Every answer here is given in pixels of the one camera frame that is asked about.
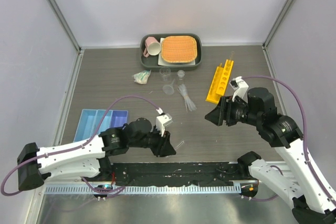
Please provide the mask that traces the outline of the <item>yellow test tube rack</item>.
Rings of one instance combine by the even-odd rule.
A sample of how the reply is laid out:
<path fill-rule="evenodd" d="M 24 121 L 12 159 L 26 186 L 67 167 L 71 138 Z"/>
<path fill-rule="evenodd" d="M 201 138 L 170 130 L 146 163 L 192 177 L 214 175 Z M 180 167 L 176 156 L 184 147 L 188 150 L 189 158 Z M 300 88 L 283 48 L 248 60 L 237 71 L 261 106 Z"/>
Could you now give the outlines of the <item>yellow test tube rack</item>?
<path fill-rule="evenodd" d="M 212 83 L 205 100 L 206 102 L 217 104 L 220 101 L 228 86 L 233 65 L 234 61 L 227 59 L 224 65 L 221 63 L 216 67 Z"/>

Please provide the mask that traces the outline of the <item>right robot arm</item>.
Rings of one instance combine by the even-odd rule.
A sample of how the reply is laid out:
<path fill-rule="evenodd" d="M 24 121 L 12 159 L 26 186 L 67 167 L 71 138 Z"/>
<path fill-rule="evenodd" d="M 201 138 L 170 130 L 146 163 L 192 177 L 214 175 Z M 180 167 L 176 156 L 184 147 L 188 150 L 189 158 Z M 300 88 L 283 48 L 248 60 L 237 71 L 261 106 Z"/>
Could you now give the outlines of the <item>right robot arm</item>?
<path fill-rule="evenodd" d="M 315 163 L 306 159 L 303 134 L 296 122 L 277 112 L 274 96 L 266 88 L 252 88 L 247 101 L 236 97 L 221 97 L 218 105 L 205 115 L 217 126 L 233 126 L 238 122 L 254 126 L 286 162 L 294 175 L 293 182 L 268 165 L 260 155 L 250 151 L 238 158 L 237 173 L 242 179 L 261 180 L 290 207 L 298 223 L 335 223 L 335 191 L 324 179 L 316 179 Z"/>

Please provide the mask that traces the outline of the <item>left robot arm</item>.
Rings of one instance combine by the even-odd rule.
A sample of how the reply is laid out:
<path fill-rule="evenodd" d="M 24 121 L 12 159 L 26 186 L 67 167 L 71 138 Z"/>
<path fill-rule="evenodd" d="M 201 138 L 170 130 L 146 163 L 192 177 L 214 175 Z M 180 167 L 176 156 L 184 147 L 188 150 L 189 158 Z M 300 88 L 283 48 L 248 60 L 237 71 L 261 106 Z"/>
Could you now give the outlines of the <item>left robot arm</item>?
<path fill-rule="evenodd" d="M 170 133 L 165 129 L 172 122 L 169 114 L 162 114 L 156 117 L 155 125 L 139 118 L 71 144 L 38 147 L 28 143 L 17 158 L 18 189 L 36 189 L 53 179 L 84 177 L 105 182 L 112 174 L 109 157 L 125 154 L 131 147 L 149 148 L 156 157 L 175 155 Z"/>

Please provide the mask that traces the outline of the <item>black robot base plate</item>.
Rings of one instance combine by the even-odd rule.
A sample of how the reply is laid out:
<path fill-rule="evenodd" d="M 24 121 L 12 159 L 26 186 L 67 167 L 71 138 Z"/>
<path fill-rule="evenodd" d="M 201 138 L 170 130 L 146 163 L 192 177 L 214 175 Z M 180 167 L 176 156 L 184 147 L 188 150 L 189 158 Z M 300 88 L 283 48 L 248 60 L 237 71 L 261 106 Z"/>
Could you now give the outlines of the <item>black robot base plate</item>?
<path fill-rule="evenodd" d="M 89 182 L 115 181 L 118 186 L 226 186 L 255 180 L 246 169 L 229 162 L 113 163 Z"/>

